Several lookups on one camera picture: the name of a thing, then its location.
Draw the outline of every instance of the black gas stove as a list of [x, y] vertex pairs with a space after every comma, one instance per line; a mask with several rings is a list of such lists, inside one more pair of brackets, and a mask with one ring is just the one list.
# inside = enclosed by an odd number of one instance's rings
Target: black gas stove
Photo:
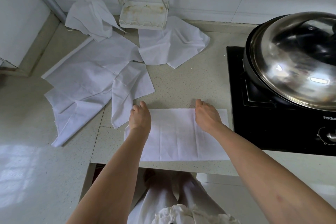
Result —
[[244, 72], [244, 48], [226, 51], [236, 133], [262, 150], [336, 156], [336, 112], [274, 102]]

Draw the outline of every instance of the stainless steel lid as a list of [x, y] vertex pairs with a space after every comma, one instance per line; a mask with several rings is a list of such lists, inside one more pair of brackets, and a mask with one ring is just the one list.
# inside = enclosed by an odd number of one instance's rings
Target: stainless steel lid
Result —
[[306, 12], [270, 22], [251, 42], [263, 82], [296, 104], [336, 111], [336, 15]]

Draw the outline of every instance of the hand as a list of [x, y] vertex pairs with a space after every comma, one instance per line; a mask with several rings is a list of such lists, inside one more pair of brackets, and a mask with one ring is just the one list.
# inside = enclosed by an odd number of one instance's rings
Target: hand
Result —
[[130, 129], [140, 129], [146, 136], [151, 131], [152, 118], [144, 101], [140, 101], [140, 106], [133, 105], [129, 116]]
[[209, 133], [218, 126], [223, 125], [219, 113], [212, 105], [196, 99], [196, 123], [200, 128]]

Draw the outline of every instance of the speckled countertop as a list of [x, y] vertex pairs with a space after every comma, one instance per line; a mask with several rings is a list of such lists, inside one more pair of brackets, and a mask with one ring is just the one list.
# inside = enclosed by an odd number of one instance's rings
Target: speckled countertop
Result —
[[[175, 70], [168, 65], [147, 66], [156, 92], [141, 100], [149, 108], [193, 108], [195, 99], [202, 98], [227, 109], [232, 127], [226, 46], [244, 46], [253, 26], [208, 22], [197, 26], [211, 37], [208, 47]], [[137, 31], [125, 37], [138, 44]], [[44, 94], [52, 86], [40, 76], [84, 39], [80, 32], [60, 25], [31, 77], [0, 76], [0, 223], [65, 223], [78, 204], [90, 162], [107, 163], [123, 141], [126, 124], [111, 127], [109, 103], [64, 147], [50, 146], [57, 130]], [[336, 191], [336, 158], [267, 153], [310, 186]], [[237, 176], [229, 160], [140, 166]]]

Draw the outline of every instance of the person's left hand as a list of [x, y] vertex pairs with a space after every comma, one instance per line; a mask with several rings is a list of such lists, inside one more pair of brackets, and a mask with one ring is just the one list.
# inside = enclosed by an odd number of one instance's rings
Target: person's left hand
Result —
[[152, 118], [144, 101], [140, 101], [140, 106], [133, 105], [131, 115], [129, 116], [130, 129], [140, 129], [146, 136], [151, 131]]

